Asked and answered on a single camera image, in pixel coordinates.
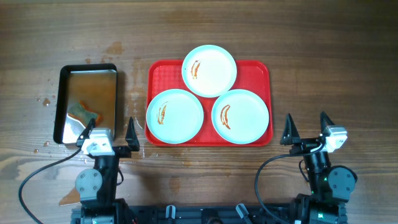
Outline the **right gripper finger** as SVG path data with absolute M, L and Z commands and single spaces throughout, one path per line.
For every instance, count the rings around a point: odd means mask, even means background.
M 280 145 L 288 146 L 300 143 L 300 135 L 290 113 L 285 119 L 285 128 L 280 139 Z
M 335 127 L 334 122 L 329 118 L 329 116 L 322 111 L 320 113 L 320 129 L 321 133 L 327 137 L 330 136 L 332 133 L 333 128 Z

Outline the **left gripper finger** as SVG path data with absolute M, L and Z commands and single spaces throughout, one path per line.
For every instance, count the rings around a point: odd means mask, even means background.
M 129 147 L 130 151 L 137 152 L 140 150 L 139 140 L 134 128 L 134 119 L 132 117 L 129 118 L 125 141 L 127 142 L 127 146 Z
M 76 140 L 76 146 L 77 147 L 82 147 L 83 143 L 86 139 L 89 139 L 89 135 L 91 131 L 96 127 L 96 121 L 94 118 L 90 119 L 90 122 L 86 126 L 86 128 L 82 131 L 82 133 L 79 135 L 78 139 Z

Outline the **orange green sponge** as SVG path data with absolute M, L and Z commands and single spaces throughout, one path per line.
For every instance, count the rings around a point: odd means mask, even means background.
M 87 126 L 92 119 L 96 124 L 99 124 L 102 119 L 100 114 L 88 109 L 82 101 L 71 105 L 67 110 L 67 116 L 79 121 L 84 126 Z

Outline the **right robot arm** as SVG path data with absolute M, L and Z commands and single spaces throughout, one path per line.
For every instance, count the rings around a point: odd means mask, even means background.
M 290 114 L 286 116 L 280 144 L 290 146 L 290 156 L 303 158 L 311 194 L 298 194 L 290 203 L 289 223 L 347 223 L 345 204 L 358 181 L 348 167 L 332 166 L 329 154 L 345 143 L 348 132 L 325 112 L 320 114 L 321 133 L 301 138 Z

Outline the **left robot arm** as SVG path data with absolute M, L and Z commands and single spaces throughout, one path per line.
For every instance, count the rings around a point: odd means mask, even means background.
M 95 160 L 92 169 L 80 172 L 75 188 L 80 194 L 81 209 L 72 211 L 72 223 L 136 223 L 137 218 L 123 198 L 116 198 L 116 188 L 123 178 L 119 168 L 121 158 L 131 157 L 140 149 L 134 129 L 134 120 L 129 119 L 125 146 L 113 146 L 111 130 L 97 128 L 95 119 L 79 135 L 76 146 Z

